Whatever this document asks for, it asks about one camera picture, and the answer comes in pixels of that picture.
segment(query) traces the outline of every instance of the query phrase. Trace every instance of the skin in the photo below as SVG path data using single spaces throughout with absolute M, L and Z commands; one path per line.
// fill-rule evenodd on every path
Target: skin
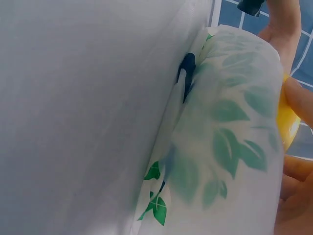
M 299 0 L 268 0 L 269 25 L 259 34 L 279 53 L 290 74 L 301 36 Z M 295 113 L 313 128 L 313 93 L 293 78 L 284 83 L 287 101 Z M 313 161 L 285 156 L 275 235 L 313 234 Z

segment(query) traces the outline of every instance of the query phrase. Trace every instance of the blue tile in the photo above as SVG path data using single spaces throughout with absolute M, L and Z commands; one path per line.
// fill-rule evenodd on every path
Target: blue tile
M 299 41 L 298 48 L 297 48 L 297 53 L 293 61 L 292 69 L 294 69 L 298 65 L 299 61 L 301 60 L 301 57 L 303 55 L 303 52 L 308 42 L 309 42 L 309 37 L 305 34 L 301 34 L 300 41 Z
M 305 84 L 301 84 L 301 86 L 302 86 L 303 88 L 308 89 L 309 91 L 313 92 L 313 87 L 309 87 L 309 86 L 307 86 L 307 85 L 305 85 Z
M 266 4 L 266 2 L 264 2 L 264 3 L 262 4 L 261 11 L 263 11 L 263 12 L 265 12 L 265 13 L 269 13 L 268 5 Z
M 302 30 L 311 33 L 313 29 L 313 1 L 301 0 Z
M 287 151 L 287 154 L 313 158 L 313 135 L 307 126 L 300 126 L 293 143 Z
M 269 18 L 267 16 L 260 15 L 259 17 L 254 17 L 246 14 L 243 29 L 258 35 L 260 31 L 268 25 L 268 23 Z
M 309 84 L 313 84 L 313 44 L 310 45 L 308 53 L 300 68 L 294 73 L 294 77 Z
M 313 84 L 313 77 L 312 77 L 311 75 L 309 75 L 309 74 L 303 72 L 301 69 L 297 70 L 297 71 L 293 74 L 292 77 L 293 77 L 293 78 L 296 78 L 296 79 L 298 79 L 298 80 L 300 80 L 300 81 L 303 81 L 303 82 L 305 82 L 305 83 L 308 83 L 308 84 L 310 84 L 310 85 Z M 313 88 L 312 88 L 312 87 L 307 86 L 307 85 L 305 85 L 305 84 L 301 84 L 301 86 L 304 87 L 304 88 L 306 88 L 306 89 L 308 89 L 309 91 L 313 92 Z
M 219 24 L 239 27 L 241 11 L 237 9 L 237 5 L 231 2 L 222 1 Z

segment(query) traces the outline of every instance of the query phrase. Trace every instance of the yellow toy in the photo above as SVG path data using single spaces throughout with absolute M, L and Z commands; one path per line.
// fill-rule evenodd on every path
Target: yellow toy
M 288 75 L 284 75 L 283 82 L 285 82 L 288 77 Z M 300 125 L 300 118 L 287 103 L 284 89 L 282 89 L 279 98 L 276 122 L 282 139 L 284 151 L 286 152 L 297 134 Z

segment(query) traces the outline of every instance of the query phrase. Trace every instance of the blue clip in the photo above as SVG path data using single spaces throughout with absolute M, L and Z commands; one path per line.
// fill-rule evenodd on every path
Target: blue clip
M 179 75 L 180 75 L 180 71 L 182 69 L 186 71 L 185 92 L 184 92 L 183 103 L 185 102 L 189 92 L 191 91 L 192 75 L 195 71 L 195 68 L 196 68 L 195 55 L 189 52 L 188 54 L 185 55 L 184 59 L 182 60 L 182 63 L 179 66 L 177 79 L 176 79 L 176 83 L 177 83 Z

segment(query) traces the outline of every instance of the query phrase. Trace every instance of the dark blue object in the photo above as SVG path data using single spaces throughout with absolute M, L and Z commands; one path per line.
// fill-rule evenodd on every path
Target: dark blue object
M 191 88 L 191 83 L 192 83 L 192 75 L 194 73 L 194 70 L 196 68 L 196 60 L 195 60 L 195 55 L 193 53 L 188 53 L 185 55 L 182 63 L 179 66 L 178 73 L 177 73 L 177 80 L 179 78 L 180 71 L 186 70 L 186 82 L 185 82 L 185 92 L 184 92 L 184 100 L 183 103 L 185 102 Z
M 259 17 L 262 4 L 265 1 L 266 0 L 241 0 L 237 7 L 239 10 L 249 15 Z

